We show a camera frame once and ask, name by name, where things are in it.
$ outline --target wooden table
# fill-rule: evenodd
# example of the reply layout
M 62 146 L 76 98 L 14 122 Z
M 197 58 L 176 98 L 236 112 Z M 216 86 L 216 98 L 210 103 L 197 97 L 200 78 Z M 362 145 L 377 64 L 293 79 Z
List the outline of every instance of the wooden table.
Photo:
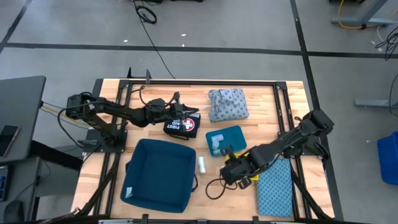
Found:
M 103 80 L 100 96 L 108 100 L 115 101 L 118 89 L 118 79 Z M 134 85 L 133 90 L 138 89 L 140 85 Z M 250 116 L 247 119 L 233 121 L 223 121 L 220 123 L 211 123 L 208 117 L 208 110 L 204 106 L 210 105 L 208 98 L 209 90 L 219 88 L 243 88 L 246 96 L 247 106 Z M 302 82 L 287 82 L 288 94 L 293 116 L 302 117 L 309 112 L 307 97 Z M 215 178 L 218 178 L 220 168 L 223 166 L 225 158 L 213 158 L 209 151 L 205 139 L 205 134 L 221 128 L 227 128 L 233 125 L 240 125 L 248 148 L 273 141 L 277 138 L 279 131 L 277 113 L 275 110 L 275 99 L 272 87 L 268 86 L 211 86 L 211 85 L 147 85 L 142 91 L 144 101 L 148 102 L 156 98 L 163 98 L 165 101 L 170 99 L 175 91 L 180 92 L 180 101 L 187 106 L 199 108 L 201 113 L 201 123 L 197 138 L 189 141 L 179 140 L 166 135 L 163 132 L 163 124 L 155 126 L 148 125 L 145 128 L 138 128 L 128 124 L 126 151 L 122 153 L 119 163 L 118 178 L 114 192 L 113 207 L 111 218 L 141 218 L 142 214 L 149 214 L 150 219 L 174 219 L 174 220 L 252 220 L 253 216 L 258 216 L 260 220 L 293 220 L 293 218 L 260 216 L 257 212 L 256 203 L 256 184 L 253 183 L 245 190 L 226 190 L 225 194 L 219 200 L 210 200 L 205 195 L 206 184 Z M 282 92 L 279 91 L 283 111 L 285 106 Z M 138 92 L 131 95 L 130 107 L 142 107 Z M 101 117 L 111 122 L 111 116 L 102 114 Z M 284 113 L 284 123 L 286 130 L 289 130 L 287 115 Z M 192 193 L 189 204 L 183 213 L 166 213 L 155 210 L 135 207 L 126 204 L 120 200 L 120 192 L 126 175 L 124 165 L 131 159 L 132 153 L 137 142 L 142 138 L 160 139 L 164 141 L 176 142 L 189 146 L 196 150 L 197 157 L 203 156 L 205 159 L 206 174 L 200 174 L 199 168 L 196 169 L 199 187 Z M 72 209 L 82 208 L 96 190 L 100 179 L 101 166 L 103 163 L 103 153 L 95 153 L 84 163 Z M 326 183 L 325 173 L 322 162 L 317 156 L 302 156 L 303 173 L 308 191 L 315 201 L 321 206 L 323 211 L 331 217 L 334 217 L 331 206 L 328 185 Z M 210 195 L 218 195 L 222 186 L 215 182 L 209 187 Z M 300 192 L 297 192 L 298 206 L 300 216 L 304 217 L 303 203 Z M 105 189 L 101 202 L 101 212 L 104 213 L 105 203 L 108 196 L 108 189 Z

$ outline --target gray concrete floor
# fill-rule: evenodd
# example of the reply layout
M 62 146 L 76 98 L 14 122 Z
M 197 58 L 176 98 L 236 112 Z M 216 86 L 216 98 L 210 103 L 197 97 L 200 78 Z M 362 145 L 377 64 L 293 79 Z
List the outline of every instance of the gray concrete floor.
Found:
M 0 0 L 0 39 L 24 2 Z M 371 43 L 379 42 L 375 29 L 345 30 L 330 24 L 338 6 L 327 0 L 296 2 L 309 51 L 377 53 Z M 347 4 L 343 13 L 354 13 L 358 7 Z M 300 50 L 289 0 L 165 1 L 152 9 L 159 21 L 146 27 L 158 46 Z M 398 3 L 390 0 L 377 15 L 387 17 L 395 9 Z M 381 29 L 381 34 L 385 37 L 392 28 Z M 33 0 L 9 42 L 150 45 L 125 0 Z M 301 56 L 161 55 L 177 78 L 302 80 L 311 103 Z M 398 120 L 387 110 L 355 108 L 353 100 L 387 99 L 397 60 L 310 57 L 310 64 L 320 105 L 336 124 L 329 144 L 345 220 L 395 223 L 398 186 L 381 180 L 376 141 L 397 130 Z M 135 76 L 148 68 L 153 77 L 169 78 L 159 56 L 148 51 L 5 48 L 0 54 L 1 79 L 45 75 L 43 99 L 60 106 L 72 94 L 91 91 L 97 78 L 125 77 L 129 67 Z M 85 130 L 67 130 L 75 139 L 85 137 Z M 39 113 L 34 139 L 52 147 L 71 144 L 55 118 L 45 113 Z M 72 153 L 79 156 L 81 151 Z M 51 168 L 53 175 L 40 185 L 39 193 L 53 196 L 43 197 L 38 218 L 67 213 L 72 203 L 78 174 Z

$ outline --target red cross symbol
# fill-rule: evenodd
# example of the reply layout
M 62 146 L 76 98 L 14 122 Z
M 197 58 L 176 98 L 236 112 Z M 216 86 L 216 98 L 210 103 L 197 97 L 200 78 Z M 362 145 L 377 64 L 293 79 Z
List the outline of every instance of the red cross symbol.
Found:
M 192 129 L 195 127 L 195 122 L 193 122 L 191 118 L 185 119 L 183 124 L 185 125 L 185 129 L 187 129 L 187 131 L 192 131 Z

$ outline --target blue patterned cloth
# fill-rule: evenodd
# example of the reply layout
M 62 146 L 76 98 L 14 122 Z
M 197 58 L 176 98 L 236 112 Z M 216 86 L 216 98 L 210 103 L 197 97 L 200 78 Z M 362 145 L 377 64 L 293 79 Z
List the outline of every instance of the blue patterned cloth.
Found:
M 257 206 L 260 215 L 292 216 L 292 178 L 289 159 L 279 158 L 257 181 Z

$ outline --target black first aid pouch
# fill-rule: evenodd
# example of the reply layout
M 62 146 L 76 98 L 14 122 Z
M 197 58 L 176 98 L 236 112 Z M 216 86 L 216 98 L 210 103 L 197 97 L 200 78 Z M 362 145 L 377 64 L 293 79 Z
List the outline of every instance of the black first aid pouch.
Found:
M 164 123 L 163 131 L 171 136 L 195 138 L 200 125 L 200 113 L 193 113 L 185 120 L 172 120 Z

